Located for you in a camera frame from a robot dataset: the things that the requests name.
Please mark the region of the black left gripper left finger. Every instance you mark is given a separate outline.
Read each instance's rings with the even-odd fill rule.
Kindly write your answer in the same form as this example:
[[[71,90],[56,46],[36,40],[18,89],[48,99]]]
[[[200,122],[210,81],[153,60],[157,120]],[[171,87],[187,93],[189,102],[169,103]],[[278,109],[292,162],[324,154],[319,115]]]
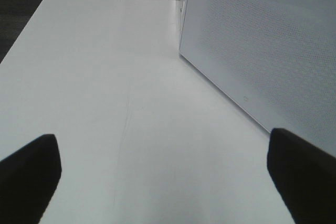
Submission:
[[[53,134],[42,135],[1,160],[1,223],[39,223],[61,172]]]

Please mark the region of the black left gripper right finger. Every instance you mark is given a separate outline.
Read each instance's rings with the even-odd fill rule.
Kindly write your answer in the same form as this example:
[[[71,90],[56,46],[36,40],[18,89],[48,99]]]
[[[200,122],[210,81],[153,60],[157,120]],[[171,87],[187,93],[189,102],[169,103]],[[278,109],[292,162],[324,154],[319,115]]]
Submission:
[[[335,223],[335,157],[274,128],[267,169],[295,223]]]

